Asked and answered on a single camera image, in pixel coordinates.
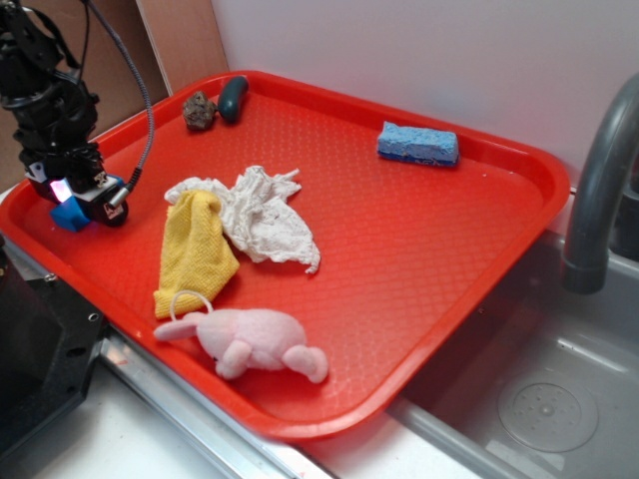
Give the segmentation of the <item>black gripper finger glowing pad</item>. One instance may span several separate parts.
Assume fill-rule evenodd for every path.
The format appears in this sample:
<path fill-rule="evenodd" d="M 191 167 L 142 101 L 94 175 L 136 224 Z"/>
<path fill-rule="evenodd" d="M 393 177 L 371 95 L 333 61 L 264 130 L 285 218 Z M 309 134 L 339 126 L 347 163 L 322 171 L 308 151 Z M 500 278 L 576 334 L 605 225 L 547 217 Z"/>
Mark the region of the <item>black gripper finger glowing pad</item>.
<path fill-rule="evenodd" d="M 110 228 L 122 226 L 129 213 L 124 197 L 126 192 L 120 178 L 107 175 L 105 182 L 91 192 L 88 201 L 90 218 Z"/>
<path fill-rule="evenodd" d="M 72 197 L 66 180 L 49 178 L 43 164 L 29 165 L 26 168 L 25 177 L 41 198 L 54 204 L 62 204 Z"/>

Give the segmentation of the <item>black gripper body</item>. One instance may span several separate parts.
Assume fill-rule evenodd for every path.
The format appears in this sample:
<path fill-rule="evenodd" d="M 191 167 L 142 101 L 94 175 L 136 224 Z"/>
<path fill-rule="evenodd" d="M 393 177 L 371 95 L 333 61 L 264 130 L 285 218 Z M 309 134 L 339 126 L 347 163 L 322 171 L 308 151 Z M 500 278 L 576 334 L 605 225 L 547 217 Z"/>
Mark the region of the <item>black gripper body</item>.
<path fill-rule="evenodd" d="M 1 106 L 18 127 L 13 138 L 21 145 L 19 160 L 26 168 L 43 164 L 51 179 L 65 179 L 74 193 L 87 193 L 105 182 L 98 146 L 89 141 L 97 123 L 99 98 L 84 82 L 55 74 L 35 89 L 1 86 Z"/>

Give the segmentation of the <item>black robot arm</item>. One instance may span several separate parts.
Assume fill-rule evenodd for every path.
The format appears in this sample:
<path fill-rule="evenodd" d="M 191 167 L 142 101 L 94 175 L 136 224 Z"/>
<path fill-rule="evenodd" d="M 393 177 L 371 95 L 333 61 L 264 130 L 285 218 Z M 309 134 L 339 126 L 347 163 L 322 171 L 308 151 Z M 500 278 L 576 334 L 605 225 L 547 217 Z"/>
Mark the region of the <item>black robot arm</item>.
<path fill-rule="evenodd" d="M 81 64 L 69 51 L 56 25 L 19 1 L 1 3 L 1 107 L 17 122 L 13 138 L 19 160 L 36 193 L 57 205 L 53 184 L 68 185 L 71 198 L 89 221 L 122 225 L 128 205 L 112 204 L 121 182 L 104 170 L 97 144 L 89 137 L 98 120 L 99 97 L 80 78 Z"/>

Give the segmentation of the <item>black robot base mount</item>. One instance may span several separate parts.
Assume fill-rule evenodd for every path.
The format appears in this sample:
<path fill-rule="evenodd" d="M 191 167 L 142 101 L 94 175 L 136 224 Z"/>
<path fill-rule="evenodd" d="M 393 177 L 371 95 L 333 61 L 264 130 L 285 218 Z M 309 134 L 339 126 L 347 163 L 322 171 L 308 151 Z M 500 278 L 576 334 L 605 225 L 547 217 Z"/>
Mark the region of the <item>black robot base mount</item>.
<path fill-rule="evenodd" d="M 86 398 L 103 312 L 1 240 L 1 458 Z"/>

